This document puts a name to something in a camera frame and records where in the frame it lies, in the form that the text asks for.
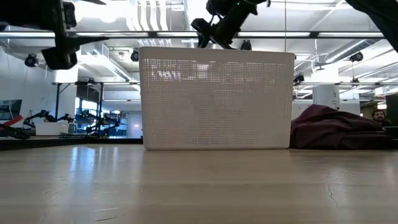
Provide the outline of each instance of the wooden table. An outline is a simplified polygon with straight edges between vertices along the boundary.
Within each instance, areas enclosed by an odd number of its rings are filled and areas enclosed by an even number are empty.
[[[398,152],[0,152],[0,223],[398,223]]]

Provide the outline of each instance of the white box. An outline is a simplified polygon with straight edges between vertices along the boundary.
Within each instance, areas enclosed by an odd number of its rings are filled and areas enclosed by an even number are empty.
[[[141,47],[146,149],[282,149],[294,54]]]
[[[37,136],[57,136],[60,133],[68,133],[69,124],[44,122],[35,123]]]

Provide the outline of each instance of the ceiling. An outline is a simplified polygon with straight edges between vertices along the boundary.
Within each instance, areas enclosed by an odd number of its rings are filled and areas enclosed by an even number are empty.
[[[102,32],[102,31],[140,31],[140,30],[191,30],[189,24],[197,17],[207,21],[211,16],[206,11],[206,0],[105,0],[107,6],[98,6],[84,1],[73,1],[76,6],[77,32]],[[242,31],[347,31],[347,32],[377,32],[377,27],[370,18],[362,12],[354,10],[344,0],[272,0],[271,7],[265,4],[258,5],[258,16],[250,15],[242,26]],[[132,62],[130,55],[134,49],[142,46],[166,47],[194,47],[195,39],[110,39],[96,43],[91,47],[98,49],[104,44],[109,58],[123,72],[128,73],[132,80],[139,79],[139,64]],[[298,55],[296,66],[305,60],[316,62],[318,56],[330,54],[347,43],[349,39],[251,39],[253,50],[293,52]],[[242,40],[234,40],[233,46],[239,47]],[[16,54],[39,52],[40,49],[53,46],[53,40],[13,39],[10,43]],[[91,63],[87,60],[91,50],[82,48],[79,58],[81,68],[79,77],[93,77],[96,80],[120,82],[118,77],[100,63]],[[338,70],[339,79],[349,82],[355,76],[377,71],[382,67],[398,62],[398,55],[392,50],[391,45],[382,40],[371,45],[361,52],[364,55],[362,62],[352,64],[339,61],[330,65]],[[303,72],[306,79],[310,80],[316,70],[307,67]],[[398,75],[398,67],[393,65],[391,70],[370,76],[366,81],[377,82],[385,77]],[[114,86],[112,91],[126,91],[126,86]],[[300,91],[298,95],[307,95],[308,91]],[[371,96],[369,92],[361,94]]]

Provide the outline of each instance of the dark red cloth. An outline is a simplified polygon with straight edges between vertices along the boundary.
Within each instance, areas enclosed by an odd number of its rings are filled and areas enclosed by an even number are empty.
[[[292,121],[290,147],[296,149],[390,149],[392,138],[379,123],[312,105]]]

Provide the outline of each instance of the desk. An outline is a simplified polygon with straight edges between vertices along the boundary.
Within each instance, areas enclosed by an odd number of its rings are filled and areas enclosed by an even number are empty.
[[[0,223],[397,223],[398,152],[0,152]]]

